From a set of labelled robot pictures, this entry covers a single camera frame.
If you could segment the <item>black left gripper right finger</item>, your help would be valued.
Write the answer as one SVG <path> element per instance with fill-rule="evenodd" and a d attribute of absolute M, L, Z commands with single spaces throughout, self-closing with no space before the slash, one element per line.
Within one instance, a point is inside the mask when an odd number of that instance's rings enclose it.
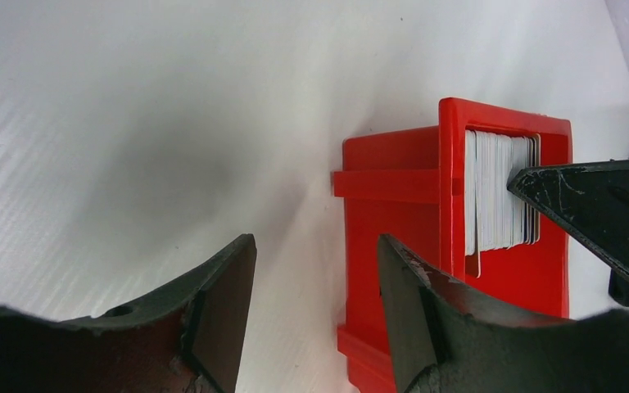
<path fill-rule="evenodd" d="M 388 234 L 378 275 L 399 392 L 629 392 L 629 310 L 583 320 L 532 312 Z"/>

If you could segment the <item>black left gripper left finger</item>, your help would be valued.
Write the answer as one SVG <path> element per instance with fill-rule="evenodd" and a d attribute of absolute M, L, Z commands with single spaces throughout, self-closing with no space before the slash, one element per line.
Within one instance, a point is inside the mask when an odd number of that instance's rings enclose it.
<path fill-rule="evenodd" d="M 55 322 L 0 306 L 0 392 L 233 392 L 256 266 L 243 234 L 103 315 Z"/>

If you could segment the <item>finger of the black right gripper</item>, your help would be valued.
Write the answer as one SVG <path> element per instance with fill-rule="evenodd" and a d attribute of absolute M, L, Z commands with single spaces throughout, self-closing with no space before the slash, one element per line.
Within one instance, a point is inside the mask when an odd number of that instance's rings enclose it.
<path fill-rule="evenodd" d="M 531 167 L 508 190 L 629 282 L 629 160 Z"/>

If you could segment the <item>stack of credit cards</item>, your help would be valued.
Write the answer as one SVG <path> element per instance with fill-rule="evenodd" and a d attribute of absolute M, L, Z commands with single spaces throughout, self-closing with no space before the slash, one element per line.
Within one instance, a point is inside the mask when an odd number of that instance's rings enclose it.
<path fill-rule="evenodd" d="M 541 163 L 537 136 L 467 130 L 464 135 L 465 272 L 482 274 L 482 255 L 540 238 L 538 213 L 508 190 L 523 169 Z"/>

